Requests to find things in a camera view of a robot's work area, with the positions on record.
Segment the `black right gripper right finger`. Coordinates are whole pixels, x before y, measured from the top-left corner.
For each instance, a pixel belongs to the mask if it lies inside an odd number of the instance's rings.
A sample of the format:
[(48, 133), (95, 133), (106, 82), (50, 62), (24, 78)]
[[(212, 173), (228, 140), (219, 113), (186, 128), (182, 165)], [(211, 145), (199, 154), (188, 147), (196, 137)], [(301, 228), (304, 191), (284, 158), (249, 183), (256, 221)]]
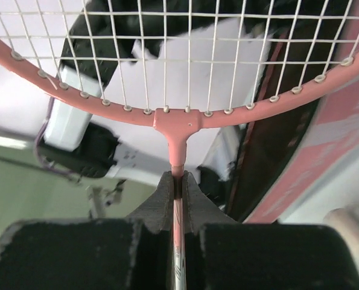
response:
[(183, 176), (188, 289), (359, 289), (345, 241), (324, 225), (241, 224)]

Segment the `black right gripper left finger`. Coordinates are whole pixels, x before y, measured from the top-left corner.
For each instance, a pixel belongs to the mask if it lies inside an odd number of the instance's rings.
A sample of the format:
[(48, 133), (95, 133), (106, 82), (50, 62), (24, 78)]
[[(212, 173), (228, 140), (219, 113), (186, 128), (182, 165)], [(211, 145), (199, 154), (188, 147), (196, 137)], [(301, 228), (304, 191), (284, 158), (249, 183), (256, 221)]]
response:
[(171, 289), (173, 177), (124, 218), (30, 219), (0, 235), (0, 289)]

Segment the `pink badminton racket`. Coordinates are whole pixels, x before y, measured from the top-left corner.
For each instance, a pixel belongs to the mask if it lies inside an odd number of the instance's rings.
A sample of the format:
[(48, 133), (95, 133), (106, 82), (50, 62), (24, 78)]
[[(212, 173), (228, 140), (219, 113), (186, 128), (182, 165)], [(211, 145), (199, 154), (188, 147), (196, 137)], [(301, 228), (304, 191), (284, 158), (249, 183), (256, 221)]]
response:
[[(126, 128), (143, 129), (162, 142), (163, 159), (173, 177), (171, 206), (171, 289), (186, 287), (186, 223), (183, 211), (183, 176), (208, 152), (217, 131), (224, 127), (250, 124), (292, 111), (338, 91), (359, 77), (359, 53), (351, 60), (337, 62), (329, 70), (286, 92), (257, 100), (260, 82), (268, 65), (270, 47), (277, 35), (293, 34), (296, 28), (315, 21), (347, 20), (352, 1), (241, 1), (241, 11), (229, 14), (242, 28), (234, 45), (244, 46), (243, 57), (234, 56), (253, 72), (253, 90), (240, 106), (219, 104), (219, 97), (202, 94), (199, 99), (174, 98), (172, 92), (153, 97), (153, 67), (173, 65), (170, 52), (160, 59), (133, 47), (137, 62), (129, 66), (130, 76), (114, 74), (101, 97), (92, 96), (62, 81), (59, 66), (65, 39), (76, 19), (87, 16), (90, 1), (0, 1), (0, 127), (23, 133), (36, 140), (51, 99), (90, 113), (91, 121), (125, 141)], [(88, 219), (108, 218), (104, 198), (96, 187), (88, 188)]]

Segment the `pink racket bag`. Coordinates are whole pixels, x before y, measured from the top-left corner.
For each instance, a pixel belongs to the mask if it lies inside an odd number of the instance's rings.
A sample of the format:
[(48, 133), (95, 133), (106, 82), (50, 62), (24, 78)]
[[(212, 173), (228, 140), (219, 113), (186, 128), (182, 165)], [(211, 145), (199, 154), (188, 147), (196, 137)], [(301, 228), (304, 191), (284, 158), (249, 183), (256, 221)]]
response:
[[(348, 15), (278, 34), (256, 99), (286, 92), (355, 58), (359, 1), (351, 2)], [(250, 123), (241, 142), (226, 213), (238, 222), (274, 222), (359, 144), (359, 77), (311, 103)]]

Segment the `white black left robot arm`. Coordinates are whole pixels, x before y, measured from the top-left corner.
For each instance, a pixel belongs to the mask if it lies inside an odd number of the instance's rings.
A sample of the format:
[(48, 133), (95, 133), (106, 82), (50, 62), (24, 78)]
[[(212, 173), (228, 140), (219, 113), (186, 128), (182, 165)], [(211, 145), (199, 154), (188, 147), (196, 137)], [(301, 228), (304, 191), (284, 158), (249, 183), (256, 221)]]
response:
[[(199, 99), (219, 97), (219, 104), (242, 105), (253, 90), (253, 72), (233, 57), (242, 28), (228, 19), (241, 11), (241, 1), (90, 1), (65, 39), (60, 77), (70, 86), (101, 97), (114, 74), (130, 76), (129, 66), (141, 51), (160, 59), (170, 52), (177, 62), (153, 67), (153, 97), (172, 92)], [(125, 141), (91, 121), (91, 114), (51, 99), (35, 153), (44, 168), (67, 179), (128, 178), (157, 182), (168, 170), (162, 142), (143, 129), (126, 128)]]

